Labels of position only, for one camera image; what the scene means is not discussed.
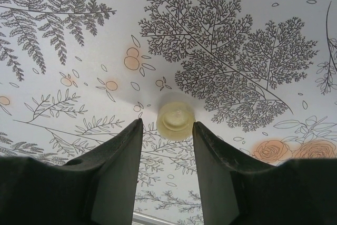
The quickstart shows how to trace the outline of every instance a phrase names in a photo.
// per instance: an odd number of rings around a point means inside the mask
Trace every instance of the orange flower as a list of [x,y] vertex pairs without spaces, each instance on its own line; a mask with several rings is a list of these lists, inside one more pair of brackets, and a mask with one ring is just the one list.
[[315,140],[304,144],[295,152],[295,158],[334,158],[336,146],[327,140]]
[[273,163],[290,159],[292,152],[288,145],[281,141],[272,140],[261,143],[254,151],[254,155],[263,162]]

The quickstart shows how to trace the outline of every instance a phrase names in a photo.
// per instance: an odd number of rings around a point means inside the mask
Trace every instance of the black plastic part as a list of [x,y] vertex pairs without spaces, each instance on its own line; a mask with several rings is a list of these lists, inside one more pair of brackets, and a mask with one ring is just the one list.
[[143,123],[68,161],[0,159],[0,224],[132,223]]
[[337,224],[337,159],[258,161],[193,126],[205,225]]

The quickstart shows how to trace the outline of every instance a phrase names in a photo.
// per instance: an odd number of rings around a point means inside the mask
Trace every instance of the orange circle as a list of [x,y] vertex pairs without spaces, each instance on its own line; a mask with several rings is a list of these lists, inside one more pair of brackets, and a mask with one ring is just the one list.
[[9,105],[11,102],[8,98],[6,97],[0,97],[0,104],[3,104],[3,105]]
[[161,80],[157,80],[157,81],[156,81],[156,85],[157,85],[158,87],[162,87],[163,84],[164,84],[164,82],[161,81]]
[[128,56],[132,56],[132,57],[138,57],[139,56],[139,51],[138,49],[134,48],[134,47],[130,47],[127,51],[126,54]]
[[105,86],[110,91],[116,91],[118,88],[118,85],[114,81],[106,82]]
[[124,64],[125,66],[132,70],[132,71],[135,71],[135,70],[138,70],[139,68],[139,61],[134,58],[133,56],[127,56],[125,59],[124,59]]
[[63,77],[63,78],[61,78],[61,84],[65,85],[65,86],[72,86],[72,81],[70,81],[66,77]]
[[140,112],[141,111],[141,107],[139,106],[139,105],[135,105],[134,107],[133,107],[133,111],[135,111],[135,112]]

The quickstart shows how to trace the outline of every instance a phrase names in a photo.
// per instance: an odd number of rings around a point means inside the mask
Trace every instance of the botanical print wallpaper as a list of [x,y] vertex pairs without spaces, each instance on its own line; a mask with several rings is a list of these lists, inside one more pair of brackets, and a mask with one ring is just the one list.
[[0,156],[62,165],[144,121],[135,211],[202,225],[178,96],[256,159],[337,155],[337,0],[0,0]]

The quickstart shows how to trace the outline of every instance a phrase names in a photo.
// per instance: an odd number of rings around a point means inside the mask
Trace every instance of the orange rose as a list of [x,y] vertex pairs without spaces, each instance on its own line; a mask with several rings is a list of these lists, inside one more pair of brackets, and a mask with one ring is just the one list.
[[254,151],[254,155],[263,162],[273,163],[291,158],[292,152],[288,145],[281,141],[272,140],[261,143]]
[[308,142],[295,152],[295,158],[334,158],[336,146],[326,140]]

